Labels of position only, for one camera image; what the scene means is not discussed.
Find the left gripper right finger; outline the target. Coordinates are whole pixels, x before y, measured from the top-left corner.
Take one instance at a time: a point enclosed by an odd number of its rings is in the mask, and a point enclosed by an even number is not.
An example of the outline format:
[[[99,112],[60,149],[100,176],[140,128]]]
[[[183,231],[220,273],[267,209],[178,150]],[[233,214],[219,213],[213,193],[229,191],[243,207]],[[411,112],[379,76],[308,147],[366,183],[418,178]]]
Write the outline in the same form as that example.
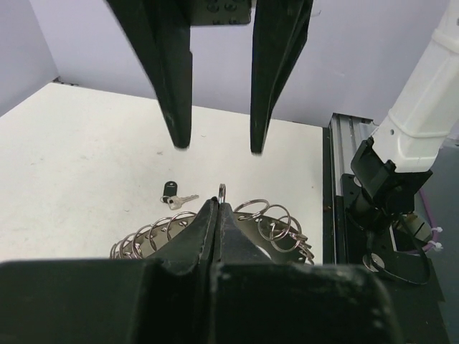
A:
[[[384,285],[361,267],[243,262],[225,239],[240,234],[219,206],[220,261],[211,269],[212,343],[403,343]]]

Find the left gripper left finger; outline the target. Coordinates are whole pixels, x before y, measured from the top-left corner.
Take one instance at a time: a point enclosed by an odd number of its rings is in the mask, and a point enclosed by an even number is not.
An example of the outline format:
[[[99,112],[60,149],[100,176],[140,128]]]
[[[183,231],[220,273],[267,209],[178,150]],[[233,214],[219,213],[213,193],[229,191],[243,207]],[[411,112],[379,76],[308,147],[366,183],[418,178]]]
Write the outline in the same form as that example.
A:
[[[149,259],[1,265],[3,343],[212,343],[209,268],[219,205]]]

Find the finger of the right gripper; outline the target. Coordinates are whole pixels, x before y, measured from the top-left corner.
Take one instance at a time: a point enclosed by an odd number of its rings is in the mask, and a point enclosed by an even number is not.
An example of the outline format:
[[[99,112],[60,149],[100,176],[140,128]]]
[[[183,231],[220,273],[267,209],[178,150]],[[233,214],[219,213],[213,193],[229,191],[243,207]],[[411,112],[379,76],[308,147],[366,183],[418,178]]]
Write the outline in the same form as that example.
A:
[[[191,140],[190,23],[180,1],[109,1],[151,83],[174,146]]]
[[[252,34],[250,150],[263,152],[274,107],[308,39],[312,1],[258,1]]]

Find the white disc wire keyring holder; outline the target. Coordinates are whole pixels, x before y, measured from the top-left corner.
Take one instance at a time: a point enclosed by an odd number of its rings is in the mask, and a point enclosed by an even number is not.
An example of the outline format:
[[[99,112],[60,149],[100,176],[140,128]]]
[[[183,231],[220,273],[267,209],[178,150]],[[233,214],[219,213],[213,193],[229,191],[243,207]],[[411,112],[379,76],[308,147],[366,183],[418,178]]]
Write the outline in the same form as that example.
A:
[[[195,220],[193,211],[162,217],[127,234],[110,248],[111,259],[152,256]],[[270,261],[314,265],[315,256],[300,222],[280,204],[266,199],[241,203],[231,214],[218,215],[213,234],[215,259]]]

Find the black tag key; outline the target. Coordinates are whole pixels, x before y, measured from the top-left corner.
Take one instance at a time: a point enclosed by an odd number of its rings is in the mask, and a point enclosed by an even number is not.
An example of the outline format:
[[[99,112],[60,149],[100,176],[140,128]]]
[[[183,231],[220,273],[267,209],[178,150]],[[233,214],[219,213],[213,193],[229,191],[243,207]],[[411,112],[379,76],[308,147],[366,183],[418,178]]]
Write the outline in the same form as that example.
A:
[[[178,184],[175,181],[167,181],[164,184],[163,194],[160,202],[166,204],[171,210],[180,209],[185,203],[198,199],[197,194],[191,196],[178,196]]]

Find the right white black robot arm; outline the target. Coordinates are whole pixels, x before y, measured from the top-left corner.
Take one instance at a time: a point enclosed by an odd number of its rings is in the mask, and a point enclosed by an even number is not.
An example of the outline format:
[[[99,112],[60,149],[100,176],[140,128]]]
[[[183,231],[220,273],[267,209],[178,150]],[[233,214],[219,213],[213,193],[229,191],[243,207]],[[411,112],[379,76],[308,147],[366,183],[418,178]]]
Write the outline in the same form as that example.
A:
[[[253,24],[250,149],[263,152],[273,109],[308,38],[311,1],[109,1],[141,63],[174,146],[191,140],[190,29]],[[357,149],[353,222],[376,229],[411,212],[458,121],[458,3],[451,1],[382,123]]]

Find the aluminium frame rail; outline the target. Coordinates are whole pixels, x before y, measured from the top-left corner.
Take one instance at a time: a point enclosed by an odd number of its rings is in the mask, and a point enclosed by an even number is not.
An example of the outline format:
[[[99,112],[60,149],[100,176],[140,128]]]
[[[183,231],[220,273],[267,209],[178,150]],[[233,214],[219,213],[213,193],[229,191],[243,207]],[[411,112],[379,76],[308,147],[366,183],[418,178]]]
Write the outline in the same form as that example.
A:
[[[333,235],[337,264],[363,264],[365,234],[347,223],[346,209],[357,197],[359,181],[351,161],[376,125],[372,120],[334,113],[329,123],[333,177]]]

